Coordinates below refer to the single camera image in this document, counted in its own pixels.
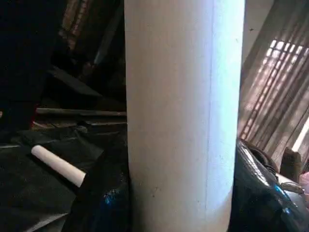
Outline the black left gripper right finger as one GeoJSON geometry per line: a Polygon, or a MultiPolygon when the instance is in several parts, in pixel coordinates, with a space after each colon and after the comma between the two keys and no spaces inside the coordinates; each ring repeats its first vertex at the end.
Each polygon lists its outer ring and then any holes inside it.
{"type": "Polygon", "coordinates": [[[278,173],[263,151],[236,143],[230,232],[307,232],[304,189],[278,173]]]}

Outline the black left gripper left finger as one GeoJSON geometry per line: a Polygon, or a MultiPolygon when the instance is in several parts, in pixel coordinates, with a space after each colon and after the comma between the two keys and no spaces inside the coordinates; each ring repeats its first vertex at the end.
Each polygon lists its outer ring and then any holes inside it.
{"type": "Polygon", "coordinates": [[[130,211],[127,144],[114,140],[86,173],[62,231],[127,232],[130,211]]]}

